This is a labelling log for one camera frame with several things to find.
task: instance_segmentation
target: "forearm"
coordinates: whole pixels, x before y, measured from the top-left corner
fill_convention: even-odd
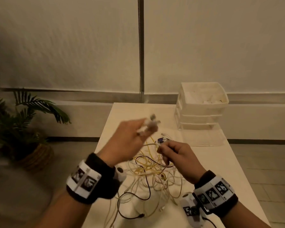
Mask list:
[[[90,208],[91,205],[77,202],[65,191],[35,228],[80,228]]]
[[[270,228],[240,202],[221,221],[226,228]]]

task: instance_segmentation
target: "person's right forearm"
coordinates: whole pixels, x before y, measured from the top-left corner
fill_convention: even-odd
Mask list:
[[[221,218],[221,221],[226,228],[270,228],[240,202]]]

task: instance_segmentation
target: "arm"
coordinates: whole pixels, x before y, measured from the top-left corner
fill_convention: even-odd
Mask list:
[[[157,152],[163,155],[166,165],[170,161],[173,162],[184,178],[192,184],[196,184],[206,172],[188,144],[167,141],[158,148]],[[221,218],[221,221],[226,228],[270,228],[240,202]]]
[[[147,138],[157,131],[157,126],[154,126],[137,134],[144,121],[145,119],[121,122],[97,156],[110,167],[133,158]],[[91,205],[76,201],[65,191],[47,209],[35,228],[80,228],[90,208]]]

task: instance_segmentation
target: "wicker planter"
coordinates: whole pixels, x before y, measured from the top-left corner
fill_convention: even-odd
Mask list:
[[[33,153],[29,154],[17,164],[29,172],[38,172],[42,170],[54,157],[51,146],[39,144]]]

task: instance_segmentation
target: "tabletop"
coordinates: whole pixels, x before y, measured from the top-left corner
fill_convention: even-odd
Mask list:
[[[161,121],[159,124],[158,132],[152,135],[157,139],[161,137],[161,133],[166,133],[175,141],[184,142],[181,131],[177,129],[174,119],[175,105],[167,104],[140,104],[140,103],[114,103],[111,109],[110,115],[107,119],[106,125],[102,131],[95,153],[99,152],[106,142],[113,135],[117,126],[121,121],[146,118],[151,114],[155,114],[157,119]],[[219,126],[218,130],[223,137],[222,144],[219,146],[195,146],[191,147],[201,164],[207,170],[212,170],[214,173],[221,175],[236,191],[236,195],[239,197],[241,203],[246,206],[250,211],[257,215],[264,222],[269,224],[239,162],[236,159],[227,139],[225,138],[222,130]],[[126,163],[120,164],[121,167],[127,168]],[[125,182],[120,187],[120,193],[123,193],[127,186],[131,184],[132,176],[127,176]],[[185,192],[192,192],[194,186],[189,182],[184,182],[182,187],[182,194]],[[171,193],[177,195],[179,193],[179,186],[174,186],[171,189]],[[141,189],[137,194],[140,197],[148,197],[149,192]],[[160,196],[156,192],[151,192],[151,198],[144,202],[145,210],[153,210],[155,208]],[[83,224],[83,228],[88,227],[104,227],[104,221],[108,214],[109,208],[111,214],[116,209],[117,199],[105,200],[98,199],[91,207],[87,218]],[[114,222],[114,227],[190,227],[187,222],[186,215],[182,207],[176,199],[175,205],[169,201],[163,211],[156,211],[152,216],[148,218],[138,218],[128,220],[117,216]],[[141,202],[139,200],[131,200],[128,203],[121,204],[120,210],[128,217],[135,217],[138,215],[137,211],[142,209]],[[224,225],[216,215],[209,215],[217,228],[223,228]],[[205,228],[213,227],[209,222],[206,222],[203,226]]]

